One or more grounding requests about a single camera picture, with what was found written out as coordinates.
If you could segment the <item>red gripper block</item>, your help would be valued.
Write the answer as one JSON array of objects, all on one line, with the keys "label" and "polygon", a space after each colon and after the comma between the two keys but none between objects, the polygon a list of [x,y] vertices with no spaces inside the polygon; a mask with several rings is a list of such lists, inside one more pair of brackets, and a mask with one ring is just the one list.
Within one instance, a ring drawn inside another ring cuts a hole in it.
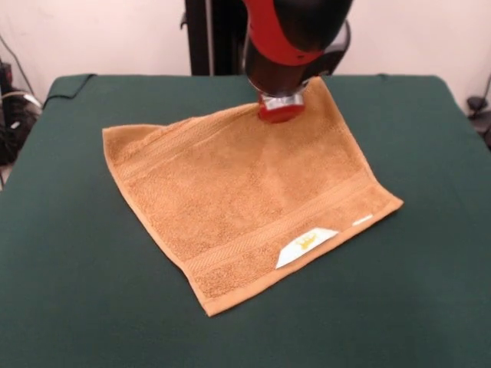
[{"label": "red gripper block", "polygon": [[285,97],[259,98],[259,118],[270,123],[283,123],[297,117],[305,109],[304,98],[301,94]]}]

